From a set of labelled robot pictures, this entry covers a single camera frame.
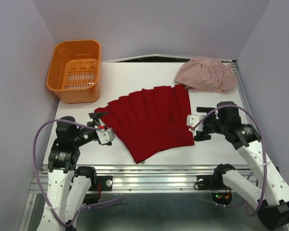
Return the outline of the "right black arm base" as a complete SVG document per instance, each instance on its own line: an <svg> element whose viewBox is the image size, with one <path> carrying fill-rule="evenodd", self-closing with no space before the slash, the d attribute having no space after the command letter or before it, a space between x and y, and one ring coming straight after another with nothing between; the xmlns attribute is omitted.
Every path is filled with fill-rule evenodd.
<svg viewBox="0 0 289 231"><path fill-rule="evenodd" d="M201 190L228 190L229 183L225 184L225 178L234 180L235 177L242 177L240 173L231 164L219 164L211 175L197 175L197 180L194 183L194 189Z"/></svg>

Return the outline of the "aluminium rail frame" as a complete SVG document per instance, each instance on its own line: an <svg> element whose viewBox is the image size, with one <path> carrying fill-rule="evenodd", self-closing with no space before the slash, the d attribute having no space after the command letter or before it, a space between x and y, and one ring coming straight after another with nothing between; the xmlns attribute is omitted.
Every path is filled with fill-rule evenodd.
<svg viewBox="0 0 289 231"><path fill-rule="evenodd" d="M182 64L182 61L172 58L163 62L157 56L104 62L99 100L95 103L76 104L59 102L55 116L60 118L71 115L78 122L84 123L95 108L105 106L119 96L154 86L174 85L174 77ZM94 166L99 175L113 177L110 195L197 195L198 192L193 188L196 177L212 173L220 163L232 163L243 176L250 172L243 158L219 135L214 135L211 141L156 154L143 164L134 163L120 141L115 141L107 148L96 143L87 144L80 152L80 165Z"/></svg>

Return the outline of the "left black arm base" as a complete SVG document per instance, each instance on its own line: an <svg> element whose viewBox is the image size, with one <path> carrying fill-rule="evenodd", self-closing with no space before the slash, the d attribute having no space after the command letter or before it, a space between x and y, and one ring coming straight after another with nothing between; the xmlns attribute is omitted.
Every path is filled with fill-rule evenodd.
<svg viewBox="0 0 289 231"><path fill-rule="evenodd" d="M110 192L113 187L113 176L96 176L89 188L89 192Z"/></svg>

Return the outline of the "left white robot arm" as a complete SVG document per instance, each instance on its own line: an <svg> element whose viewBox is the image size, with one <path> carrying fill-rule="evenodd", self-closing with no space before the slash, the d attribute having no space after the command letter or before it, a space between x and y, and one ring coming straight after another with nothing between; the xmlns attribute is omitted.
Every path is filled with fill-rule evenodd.
<svg viewBox="0 0 289 231"><path fill-rule="evenodd" d="M79 148L96 141L100 145L112 144L114 132L100 119L105 112L90 113L86 125L76 123L74 117L56 119L56 139L48 157L48 186L41 193L45 206L40 220L39 231L74 231L76 220L82 209L88 190L97 186L94 167L77 166Z"/></svg>

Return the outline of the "red pleated skirt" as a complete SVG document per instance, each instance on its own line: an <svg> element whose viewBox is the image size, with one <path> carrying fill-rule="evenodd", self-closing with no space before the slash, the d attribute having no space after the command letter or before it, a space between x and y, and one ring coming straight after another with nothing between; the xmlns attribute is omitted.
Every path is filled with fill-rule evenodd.
<svg viewBox="0 0 289 231"><path fill-rule="evenodd" d="M186 125L190 99L183 85L135 91L95 113L104 113L102 122L114 130L137 164L158 152L194 145Z"/></svg>

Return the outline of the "pink pleated skirt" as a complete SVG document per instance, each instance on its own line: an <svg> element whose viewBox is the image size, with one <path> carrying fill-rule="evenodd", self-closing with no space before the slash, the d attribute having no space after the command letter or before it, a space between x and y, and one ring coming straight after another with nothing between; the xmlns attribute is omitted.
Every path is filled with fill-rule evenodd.
<svg viewBox="0 0 289 231"><path fill-rule="evenodd" d="M188 89L199 91L225 92L238 84L230 64L220 59L198 56L183 64L175 79Z"/></svg>

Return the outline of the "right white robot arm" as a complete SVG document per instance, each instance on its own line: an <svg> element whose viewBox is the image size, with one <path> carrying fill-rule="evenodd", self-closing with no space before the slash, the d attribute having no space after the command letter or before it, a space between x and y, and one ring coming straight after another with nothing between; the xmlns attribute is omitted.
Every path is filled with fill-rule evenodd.
<svg viewBox="0 0 289 231"><path fill-rule="evenodd" d="M198 107L186 124L194 141L208 141L223 135L245 160L256 183L243 177L231 164L219 164L211 175L198 176L196 190L233 190L254 208L260 222L270 231L289 224L289 185L270 160L260 132L241 121L242 108L234 102L220 102L216 108Z"/></svg>

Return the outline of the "orange plastic basket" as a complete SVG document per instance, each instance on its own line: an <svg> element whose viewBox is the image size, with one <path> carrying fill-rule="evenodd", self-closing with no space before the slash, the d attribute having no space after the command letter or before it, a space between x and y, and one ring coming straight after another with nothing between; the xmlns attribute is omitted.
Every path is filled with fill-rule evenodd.
<svg viewBox="0 0 289 231"><path fill-rule="evenodd" d="M54 48L46 86L64 103L93 103L101 95L101 70L99 42L63 41Z"/></svg>

